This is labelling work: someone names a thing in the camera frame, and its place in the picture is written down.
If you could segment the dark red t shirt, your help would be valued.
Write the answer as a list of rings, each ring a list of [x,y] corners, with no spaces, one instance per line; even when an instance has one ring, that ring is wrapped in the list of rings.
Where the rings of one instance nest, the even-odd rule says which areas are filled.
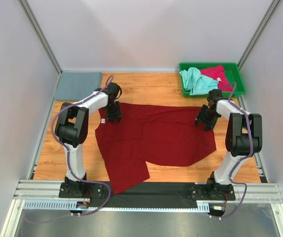
[[[216,151],[213,131],[195,125],[199,107],[122,103],[119,122],[106,119],[95,130],[114,194],[147,180],[147,163],[191,166]]]

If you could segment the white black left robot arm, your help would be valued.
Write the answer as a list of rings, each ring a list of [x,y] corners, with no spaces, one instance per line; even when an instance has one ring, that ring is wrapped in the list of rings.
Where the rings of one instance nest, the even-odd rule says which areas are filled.
[[[96,89],[90,96],[74,103],[65,102],[55,115],[56,126],[51,125],[54,139],[65,151],[67,173],[61,183],[60,198],[89,198],[93,188],[101,188],[101,182],[87,182],[83,164],[82,145],[89,130],[89,116],[99,109],[104,109],[106,121],[119,122],[122,114],[118,98],[121,87],[108,82],[104,88]]]

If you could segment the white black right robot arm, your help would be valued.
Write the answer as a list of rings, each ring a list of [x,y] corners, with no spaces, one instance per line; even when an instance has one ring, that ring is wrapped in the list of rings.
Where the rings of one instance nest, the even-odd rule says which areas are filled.
[[[226,118],[227,153],[200,192],[213,200],[234,200],[233,178],[246,160],[262,149],[262,116],[245,111],[230,97],[223,97],[220,89],[211,90],[207,102],[196,116],[195,125],[202,124],[204,131],[212,131],[219,118]]]

